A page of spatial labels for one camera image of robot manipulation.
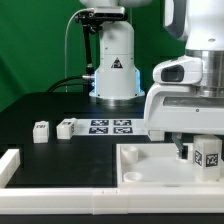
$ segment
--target blue light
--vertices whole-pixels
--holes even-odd
[[[141,90],[141,74],[140,74],[139,70],[137,71],[137,77],[138,77],[138,93],[141,93],[142,92],[142,90]]]
[[[94,89],[93,92],[96,94],[96,76],[97,76],[97,71],[94,73],[95,79],[94,79]]]

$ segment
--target white cube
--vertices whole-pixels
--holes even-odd
[[[218,181],[221,175],[222,140],[213,135],[194,137],[194,172],[202,181]]]
[[[33,129],[34,143],[47,143],[49,138],[49,122],[36,122]]]
[[[75,126],[77,123],[76,118],[64,119],[57,126],[57,138],[58,139],[71,139],[75,132]]]

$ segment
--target black cable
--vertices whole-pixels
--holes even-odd
[[[83,25],[84,41],[86,48],[86,62],[87,65],[92,64],[92,53],[89,39],[89,27],[87,24]]]
[[[51,90],[54,89],[56,86],[60,85],[61,83],[68,82],[68,81],[75,80],[75,79],[82,79],[82,76],[71,76],[71,77],[62,79],[62,80],[56,82],[55,84],[53,84],[50,88],[48,88],[48,90],[46,92],[52,92]]]
[[[67,86],[83,86],[83,85],[85,85],[85,83],[83,83],[83,84],[78,84],[78,83],[70,83],[70,84],[60,84],[60,85],[57,85],[57,86],[55,86],[54,88],[52,88],[51,89],[51,91],[48,91],[48,92],[54,92],[54,90],[56,90],[56,89],[58,89],[58,88],[60,88],[60,87],[67,87]]]

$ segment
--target white block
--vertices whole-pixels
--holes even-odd
[[[47,143],[49,138],[49,122],[36,122],[33,129],[34,143]]]
[[[164,131],[149,131],[148,133],[149,138],[152,142],[154,141],[164,141],[165,139],[165,132]]]
[[[0,188],[5,188],[19,165],[19,149],[9,149],[0,159]]]
[[[57,138],[58,139],[71,139],[71,137],[74,134],[76,125],[77,125],[76,118],[64,119],[57,126]]]
[[[218,181],[221,177],[222,140],[213,135],[194,137],[194,172],[202,181]]]

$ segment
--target warning label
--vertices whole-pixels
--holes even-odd
[[[111,68],[123,68],[119,58],[116,58]]]

